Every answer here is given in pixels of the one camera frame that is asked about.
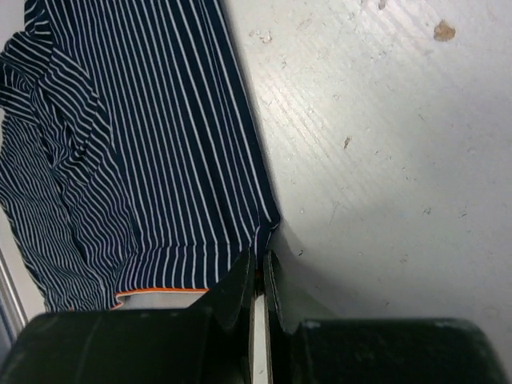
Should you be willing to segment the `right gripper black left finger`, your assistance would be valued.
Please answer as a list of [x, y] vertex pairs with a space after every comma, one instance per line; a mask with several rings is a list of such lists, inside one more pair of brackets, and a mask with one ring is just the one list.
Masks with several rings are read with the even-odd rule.
[[249, 383], [254, 256], [186, 309], [42, 314], [20, 333], [3, 383]]

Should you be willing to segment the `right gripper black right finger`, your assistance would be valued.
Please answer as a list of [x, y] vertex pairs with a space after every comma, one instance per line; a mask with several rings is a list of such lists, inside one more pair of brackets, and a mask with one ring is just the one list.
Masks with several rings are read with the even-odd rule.
[[262, 261], [274, 383], [508, 383], [489, 339], [457, 318], [346, 319]]

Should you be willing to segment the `blue striped boxer shorts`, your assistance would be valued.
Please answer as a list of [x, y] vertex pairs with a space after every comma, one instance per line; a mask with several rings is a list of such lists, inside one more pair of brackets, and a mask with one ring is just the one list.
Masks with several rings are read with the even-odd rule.
[[49, 312], [205, 292], [280, 215], [219, 1], [27, 1], [1, 205]]

